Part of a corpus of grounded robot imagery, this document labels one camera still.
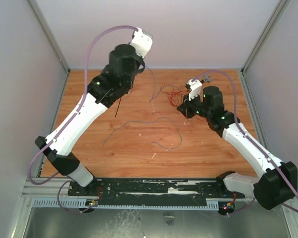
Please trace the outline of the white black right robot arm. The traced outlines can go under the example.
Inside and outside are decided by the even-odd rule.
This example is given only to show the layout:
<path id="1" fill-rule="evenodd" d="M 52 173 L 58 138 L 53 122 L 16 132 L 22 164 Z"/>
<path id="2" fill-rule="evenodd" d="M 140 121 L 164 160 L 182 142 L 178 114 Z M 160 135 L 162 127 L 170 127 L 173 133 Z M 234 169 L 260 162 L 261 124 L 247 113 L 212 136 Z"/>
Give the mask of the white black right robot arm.
<path id="1" fill-rule="evenodd" d="M 188 119 L 205 118 L 209 128 L 237 149 L 257 174 L 250 177 L 228 171 L 218 176 L 217 195 L 228 197 L 232 192 L 242 193 L 254 197 L 267 210 L 294 198 L 298 189 L 297 167 L 271 154 L 249 134 L 234 113 L 225 110 L 218 87 L 190 84 L 185 87 L 188 94 L 177 110 Z"/>

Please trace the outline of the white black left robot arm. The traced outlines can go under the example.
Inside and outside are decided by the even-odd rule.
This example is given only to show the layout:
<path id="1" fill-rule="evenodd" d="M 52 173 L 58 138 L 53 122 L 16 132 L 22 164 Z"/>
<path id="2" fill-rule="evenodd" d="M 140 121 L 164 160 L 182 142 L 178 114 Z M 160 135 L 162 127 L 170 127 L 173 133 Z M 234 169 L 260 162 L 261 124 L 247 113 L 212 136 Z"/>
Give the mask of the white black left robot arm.
<path id="1" fill-rule="evenodd" d="M 87 94 L 66 119 L 51 134 L 35 140 L 54 168 L 76 181 L 87 196 L 96 192 L 97 184 L 72 148 L 88 127 L 133 87 L 135 76 L 145 68 L 144 58 L 149 50 L 136 43 L 116 46 L 109 54 L 109 63 L 89 83 Z"/>

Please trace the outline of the black zip tie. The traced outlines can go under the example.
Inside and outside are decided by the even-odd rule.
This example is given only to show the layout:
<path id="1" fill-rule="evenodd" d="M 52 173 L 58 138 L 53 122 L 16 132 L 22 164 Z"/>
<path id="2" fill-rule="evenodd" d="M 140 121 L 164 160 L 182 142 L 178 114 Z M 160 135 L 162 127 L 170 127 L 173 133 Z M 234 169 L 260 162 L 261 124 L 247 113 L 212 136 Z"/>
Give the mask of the black zip tie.
<path id="1" fill-rule="evenodd" d="M 118 114 L 118 111 L 119 111 L 119 107 L 121 105 L 121 101 L 122 101 L 122 97 L 120 97 L 120 99 L 119 99 L 118 106 L 117 106 L 116 113 L 115 113 L 115 118 L 117 117 L 117 114 Z"/>

